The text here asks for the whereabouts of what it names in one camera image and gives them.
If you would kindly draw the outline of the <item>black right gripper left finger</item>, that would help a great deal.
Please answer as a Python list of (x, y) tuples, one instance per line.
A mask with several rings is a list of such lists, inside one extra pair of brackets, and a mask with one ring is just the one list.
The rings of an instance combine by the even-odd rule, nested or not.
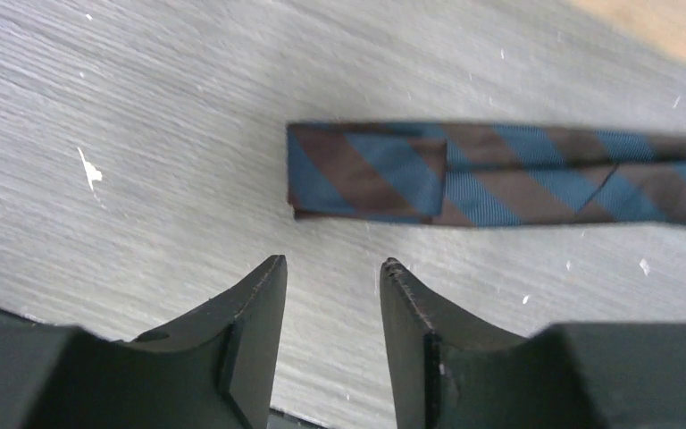
[(287, 263), (132, 341), (0, 308), (0, 428), (265, 428)]

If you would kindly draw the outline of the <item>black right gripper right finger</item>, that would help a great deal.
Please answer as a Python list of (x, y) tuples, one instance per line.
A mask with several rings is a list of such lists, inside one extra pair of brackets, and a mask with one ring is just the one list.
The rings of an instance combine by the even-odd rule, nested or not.
[(401, 428), (686, 428), (686, 323), (559, 323), (525, 338), (394, 258), (380, 297)]

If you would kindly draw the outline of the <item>navy brown striped tie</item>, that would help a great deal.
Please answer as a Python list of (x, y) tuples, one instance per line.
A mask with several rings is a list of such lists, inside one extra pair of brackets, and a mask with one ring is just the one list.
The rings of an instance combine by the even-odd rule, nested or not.
[(297, 219), (686, 226), (686, 136), (482, 122), (295, 122)]

